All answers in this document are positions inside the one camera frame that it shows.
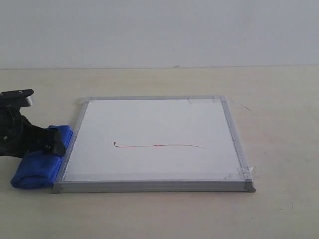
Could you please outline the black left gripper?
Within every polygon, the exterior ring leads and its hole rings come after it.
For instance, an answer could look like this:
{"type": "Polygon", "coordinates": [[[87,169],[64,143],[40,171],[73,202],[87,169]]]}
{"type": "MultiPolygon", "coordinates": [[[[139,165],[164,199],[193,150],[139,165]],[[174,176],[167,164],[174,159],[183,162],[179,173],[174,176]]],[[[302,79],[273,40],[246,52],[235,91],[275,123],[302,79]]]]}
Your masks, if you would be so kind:
{"type": "Polygon", "coordinates": [[[32,125],[11,106],[0,108],[0,155],[22,158],[28,152],[64,156],[66,147],[59,129],[32,125]]]}

